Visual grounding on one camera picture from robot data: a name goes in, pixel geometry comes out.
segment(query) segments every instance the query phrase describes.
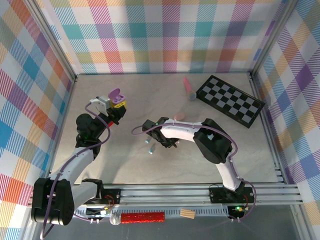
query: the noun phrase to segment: checkered fabric wall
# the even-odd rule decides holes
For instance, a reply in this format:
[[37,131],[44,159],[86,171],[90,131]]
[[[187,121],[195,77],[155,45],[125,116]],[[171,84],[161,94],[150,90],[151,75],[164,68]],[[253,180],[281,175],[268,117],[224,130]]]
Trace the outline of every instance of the checkered fabric wall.
[[38,0],[80,74],[247,72],[287,0]]
[[23,0],[0,0],[0,240],[19,235],[71,84]]
[[320,239],[320,0],[300,0],[259,71],[290,183]]

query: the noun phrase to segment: chessboard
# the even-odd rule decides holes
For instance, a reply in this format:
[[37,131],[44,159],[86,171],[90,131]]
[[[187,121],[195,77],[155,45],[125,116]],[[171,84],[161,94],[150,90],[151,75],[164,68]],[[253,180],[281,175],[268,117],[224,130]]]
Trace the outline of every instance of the chessboard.
[[196,97],[247,128],[265,105],[213,75],[196,91]]

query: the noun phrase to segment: small toy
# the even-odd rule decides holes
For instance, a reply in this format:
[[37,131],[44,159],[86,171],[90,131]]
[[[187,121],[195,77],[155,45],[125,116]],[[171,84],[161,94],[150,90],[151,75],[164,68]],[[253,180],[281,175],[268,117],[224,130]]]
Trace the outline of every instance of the small toy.
[[154,143],[154,144],[152,144],[152,146],[150,147],[148,153],[153,154],[155,150],[156,150],[156,144]]
[[196,97],[247,128],[265,105],[213,75],[196,91]]
[[146,144],[150,143],[151,139],[152,139],[152,137],[148,136],[147,139],[145,140],[145,143]]
[[189,219],[195,219],[196,212],[189,209],[181,209],[180,216]]
[[110,98],[115,105],[122,103],[126,99],[125,96],[120,95],[120,88],[116,88],[109,92],[108,98]]
[[177,113],[174,118],[175,121],[182,121],[183,119],[185,119],[185,115],[182,112]]
[[192,90],[190,83],[186,77],[183,79],[183,83],[184,83],[184,86],[186,89],[186,95],[187,95],[188,99],[195,100],[197,98],[197,94],[195,91]]

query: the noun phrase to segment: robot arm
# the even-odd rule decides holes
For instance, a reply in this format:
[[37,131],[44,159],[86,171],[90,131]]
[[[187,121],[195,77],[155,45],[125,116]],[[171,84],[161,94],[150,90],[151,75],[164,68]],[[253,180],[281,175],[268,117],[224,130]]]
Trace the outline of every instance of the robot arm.
[[[50,207],[46,222],[58,225],[67,225],[74,210],[91,199],[101,199],[103,184],[101,180],[84,179],[78,186],[73,186],[83,170],[92,163],[100,152],[99,137],[108,126],[119,124],[119,120],[126,113],[124,96],[115,104],[113,100],[102,96],[90,100],[91,105],[100,112],[98,117],[92,118],[84,113],[76,119],[77,132],[75,150],[66,166],[63,165],[48,178],[39,178],[34,183],[31,219],[37,223],[45,221],[47,208]],[[54,187],[51,204],[49,197]]]
[[209,118],[204,122],[181,122],[161,117],[157,122],[145,121],[142,130],[147,131],[161,124],[165,125],[148,131],[146,134],[166,148],[177,147],[176,142],[179,139],[194,142],[203,156],[211,163],[216,164],[222,177],[223,186],[238,194],[242,191],[243,183],[233,171],[230,161],[227,160],[232,151],[231,141],[210,129],[202,128],[202,126],[207,126],[225,133],[216,122]]

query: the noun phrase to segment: small wooden piece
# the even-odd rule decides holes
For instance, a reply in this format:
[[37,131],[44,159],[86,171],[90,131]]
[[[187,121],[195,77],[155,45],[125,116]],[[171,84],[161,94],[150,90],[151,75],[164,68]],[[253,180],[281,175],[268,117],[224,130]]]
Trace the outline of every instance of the small wooden piece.
[[181,209],[180,216],[189,219],[195,219],[196,212],[188,209]]

